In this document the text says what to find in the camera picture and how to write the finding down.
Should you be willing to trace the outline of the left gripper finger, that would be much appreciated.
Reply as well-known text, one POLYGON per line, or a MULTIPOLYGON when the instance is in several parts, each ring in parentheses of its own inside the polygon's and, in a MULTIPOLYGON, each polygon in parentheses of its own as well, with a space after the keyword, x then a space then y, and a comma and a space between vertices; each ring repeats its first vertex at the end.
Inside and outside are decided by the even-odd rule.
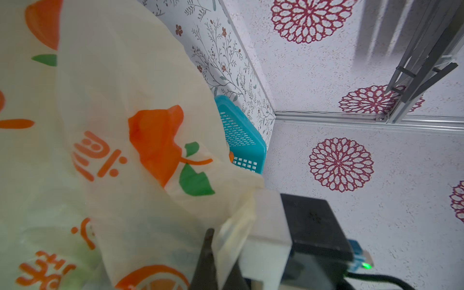
POLYGON ((189 290, 218 290, 216 266, 211 248, 214 234, 215 230, 213 228, 206 231, 189 290))

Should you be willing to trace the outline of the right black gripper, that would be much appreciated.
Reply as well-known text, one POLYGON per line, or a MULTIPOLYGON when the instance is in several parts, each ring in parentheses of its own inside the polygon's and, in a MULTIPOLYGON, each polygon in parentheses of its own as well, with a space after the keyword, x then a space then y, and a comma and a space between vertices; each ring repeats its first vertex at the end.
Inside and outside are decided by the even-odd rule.
POLYGON ((327 201, 268 189, 255 198, 256 221, 239 258, 251 289, 334 290, 346 273, 373 268, 327 201))

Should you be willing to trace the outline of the cream plastic bag orange print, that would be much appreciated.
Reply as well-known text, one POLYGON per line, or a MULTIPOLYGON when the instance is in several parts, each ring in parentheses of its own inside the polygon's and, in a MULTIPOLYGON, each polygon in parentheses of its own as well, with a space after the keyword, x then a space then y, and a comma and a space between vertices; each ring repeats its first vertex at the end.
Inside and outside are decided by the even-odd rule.
POLYGON ((1 288, 219 290, 263 178, 230 161, 213 93, 139 1, 1 2, 1 288))

